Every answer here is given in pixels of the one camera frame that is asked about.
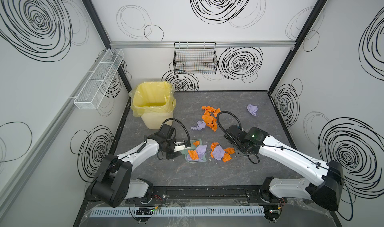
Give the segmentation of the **orange paper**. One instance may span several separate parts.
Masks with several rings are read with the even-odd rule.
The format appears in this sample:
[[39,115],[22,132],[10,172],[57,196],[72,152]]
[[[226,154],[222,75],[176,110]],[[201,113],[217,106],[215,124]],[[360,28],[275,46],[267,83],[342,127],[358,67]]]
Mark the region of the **orange paper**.
[[[218,145],[220,145],[220,144],[219,143],[212,143],[211,144],[211,154],[212,154],[213,149]],[[234,148],[226,148],[226,149],[224,149],[224,151],[226,152],[226,154],[224,155],[224,157],[221,161],[222,162],[228,162],[232,159],[231,155],[235,153],[235,149]]]

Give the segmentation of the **purple paper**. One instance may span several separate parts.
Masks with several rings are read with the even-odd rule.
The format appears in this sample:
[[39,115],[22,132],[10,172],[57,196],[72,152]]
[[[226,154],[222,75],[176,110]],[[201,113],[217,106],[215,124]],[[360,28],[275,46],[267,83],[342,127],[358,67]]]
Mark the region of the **purple paper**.
[[213,149],[211,156],[215,160],[221,161],[225,154],[226,152],[224,151],[224,149],[220,145],[218,145]]
[[188,162],[192,162],[192,163],[197,163],[197,162],[205,162],[206,161],[206,149],[207,149],[207,145],[200,145],[198,146],[195,150],[197,151],[198,155],[199,155],[199,160],[197,161],[189,161],[187,159]]
[[206,123],[204,121],[197,121],[196,126],[192,126],[191,130],[193,131],[201,131],[206,127]]

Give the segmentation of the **orange paper scraps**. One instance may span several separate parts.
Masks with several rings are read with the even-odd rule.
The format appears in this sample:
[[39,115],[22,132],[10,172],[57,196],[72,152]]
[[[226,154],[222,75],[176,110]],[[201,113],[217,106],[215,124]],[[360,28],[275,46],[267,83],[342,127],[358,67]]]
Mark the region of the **orange paper scraps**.
[[204,115],[205,116],[213,116],[215,118],[221,112],[220,108],[215,109],[215,108],[213,108],[211,106],[202,106],[202,110],[204,110]]

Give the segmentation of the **green dustpan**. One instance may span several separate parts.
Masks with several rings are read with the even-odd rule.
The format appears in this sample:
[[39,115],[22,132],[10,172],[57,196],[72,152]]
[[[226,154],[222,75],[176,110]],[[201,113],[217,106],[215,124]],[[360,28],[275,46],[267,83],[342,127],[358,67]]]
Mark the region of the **green dustpan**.
[[204,145],[203,141],[198,139],[192,140],[191,147],[187,150],[181,150],[181,154],[188,163],[202,163],[207,161],[206,150],[207,145]]

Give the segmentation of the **orange paper scrap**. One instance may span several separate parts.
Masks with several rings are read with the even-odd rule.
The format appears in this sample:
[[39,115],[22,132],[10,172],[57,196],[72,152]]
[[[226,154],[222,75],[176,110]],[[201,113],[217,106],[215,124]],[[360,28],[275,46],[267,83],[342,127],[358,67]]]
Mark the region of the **orange paper scrap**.
[[202,119],[203,119],[204,123],[206,124],[206,126],[208,126],[214,132],[217,131],[218,124],[217,124],[217,120],[215,117],[213,117],[211,115],[202,115]]

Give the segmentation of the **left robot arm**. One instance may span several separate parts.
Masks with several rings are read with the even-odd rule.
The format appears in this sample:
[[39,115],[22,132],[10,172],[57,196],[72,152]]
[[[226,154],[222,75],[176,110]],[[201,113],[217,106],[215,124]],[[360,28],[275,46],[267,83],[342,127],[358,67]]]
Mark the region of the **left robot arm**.
[[162,124],[160,129],[145,136],[142,143],[117,156],[109,154],[101,162],[96,176],[86,190],[87,201],[101,201],[112,208],[130,198],[143,198],[148,195],[150,183],[141,179],[132,180],[132,172],[148,158],[164,152],[168,159],[179,155],[177,147],[190,147],[191,139],[184,129],[187,139],[178,141],[176,129]]

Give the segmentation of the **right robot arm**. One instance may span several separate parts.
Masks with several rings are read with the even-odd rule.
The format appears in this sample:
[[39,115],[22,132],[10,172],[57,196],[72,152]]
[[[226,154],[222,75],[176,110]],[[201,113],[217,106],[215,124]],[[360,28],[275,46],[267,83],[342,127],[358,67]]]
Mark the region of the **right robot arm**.
[[239,151],[271,158],[301,175],[300,179],[267,177],[259,190],[263,201],[270,203],[274,199],[299,198],[311,200],[328,211],[339,210],[344,185],[340,163],[305,155],[256,127],[245,132],[235,125],[224,133],[224,137]]

